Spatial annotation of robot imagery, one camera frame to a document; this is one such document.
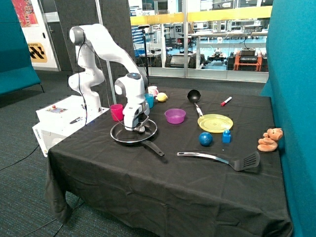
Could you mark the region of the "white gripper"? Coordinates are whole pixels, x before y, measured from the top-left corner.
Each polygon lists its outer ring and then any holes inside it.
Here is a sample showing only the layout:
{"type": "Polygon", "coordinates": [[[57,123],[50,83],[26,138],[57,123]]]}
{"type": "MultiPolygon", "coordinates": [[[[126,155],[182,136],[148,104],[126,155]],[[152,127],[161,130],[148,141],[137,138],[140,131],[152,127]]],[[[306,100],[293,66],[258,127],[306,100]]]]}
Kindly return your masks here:
{"type": "Polygon", "coordinates": [[[149,120],[150,108],[147,102],[127,103],[123,109],[124,127],[129,131],[145,131],[143,124],[149,120]]]}

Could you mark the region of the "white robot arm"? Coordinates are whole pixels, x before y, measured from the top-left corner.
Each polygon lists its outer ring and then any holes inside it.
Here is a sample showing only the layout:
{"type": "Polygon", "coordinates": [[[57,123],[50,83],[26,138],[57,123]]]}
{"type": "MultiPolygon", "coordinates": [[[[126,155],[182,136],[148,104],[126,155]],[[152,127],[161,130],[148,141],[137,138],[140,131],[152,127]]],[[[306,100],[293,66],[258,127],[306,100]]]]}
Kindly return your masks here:
{"type": "Polygon", "coordinates": [[[99,94],[91,87],[104,80],[103,71],[96,66],[95,57],[122,64],[128,73],[116,79],[115,92],[127,98],[123,109],[126,130],[144,132],[144,123],[149,119],[150,108],[145,100],[148,78],[138,70],[133,59],[112,39],[101,24],[74,26],[70,29],[70,40],[76,46],[77,64],[84,69],[69,77],[69,86],[77,91],[86,104],[88,114],[101,111],[99,94]]]}

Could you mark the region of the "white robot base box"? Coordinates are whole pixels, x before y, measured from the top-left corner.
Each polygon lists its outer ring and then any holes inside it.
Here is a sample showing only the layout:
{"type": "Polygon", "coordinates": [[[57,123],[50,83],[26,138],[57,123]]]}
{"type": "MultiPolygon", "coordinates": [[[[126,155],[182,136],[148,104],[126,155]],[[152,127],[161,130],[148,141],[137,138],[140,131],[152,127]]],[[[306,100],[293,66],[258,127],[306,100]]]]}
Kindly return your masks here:
{"type": "Polygon", "coordinates": [[[36,111],[39,123],[33,126],[34,135],[45,157],[48,150],[69,137],[101,114],[108,108],[89,110],[83,98],[71,95],[47,107],[36,111]]]}

